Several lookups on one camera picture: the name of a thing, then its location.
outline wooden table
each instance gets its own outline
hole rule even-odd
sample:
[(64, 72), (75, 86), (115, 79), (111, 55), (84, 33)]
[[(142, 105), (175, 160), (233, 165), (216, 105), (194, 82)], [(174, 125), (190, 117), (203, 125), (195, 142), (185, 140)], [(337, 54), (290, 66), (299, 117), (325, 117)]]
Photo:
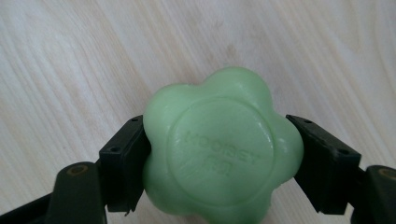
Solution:
[[(229, 65), (256, 71), (276, 110), (312, 119), (396, 166), (396, 2), (0, 2), (0, 213), (51, 192), (66, 165), (98, 150), (152, 94)], [(315, 213), (294, 180), (262, 223), (348, 223)], [(109, 223), (204, 223), (157, 210)]]

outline flower-shaped ball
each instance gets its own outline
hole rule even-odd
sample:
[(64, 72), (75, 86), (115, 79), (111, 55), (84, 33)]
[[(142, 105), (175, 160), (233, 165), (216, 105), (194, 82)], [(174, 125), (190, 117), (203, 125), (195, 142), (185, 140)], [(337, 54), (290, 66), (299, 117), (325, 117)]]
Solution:
[(296, 174), (303, 158), (297, 129), (274, 111), (265, 82), (245, 68), (159, 90), (143, 120), (152, 148), (144, 187), (170, 214), (260, 222), (272, 191)]

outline wood grain surface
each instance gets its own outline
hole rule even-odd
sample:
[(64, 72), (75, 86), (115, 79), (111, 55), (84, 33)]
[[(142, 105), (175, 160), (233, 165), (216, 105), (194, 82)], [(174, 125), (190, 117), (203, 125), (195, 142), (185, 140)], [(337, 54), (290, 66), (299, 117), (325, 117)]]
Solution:
[[(150, 96), (229, 65), (260, 74), (276, 110), (312, 119), (396, 167), (396, 1), (0, 1), (0, 214), (52, 191)], [(317, 214), (294, 180), (262, 223), (349, 223)], [(144, 195), (109, 223), (205, 223)]]

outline light wood surface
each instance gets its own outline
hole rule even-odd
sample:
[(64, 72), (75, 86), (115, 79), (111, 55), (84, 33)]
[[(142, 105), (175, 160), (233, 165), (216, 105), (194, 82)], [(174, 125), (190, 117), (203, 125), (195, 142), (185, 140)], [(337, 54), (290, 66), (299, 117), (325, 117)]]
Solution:
[[(150, 96), (228, 65), (268, 83), (276, 110), (312, 119), (396, 167), (396, 1), (0, 1), (0, 214), (51, 192)], [(294, 180), (262, 223), (349, 223), (316, 214)], [(109, 223), (204, 223), (157, 210)]]

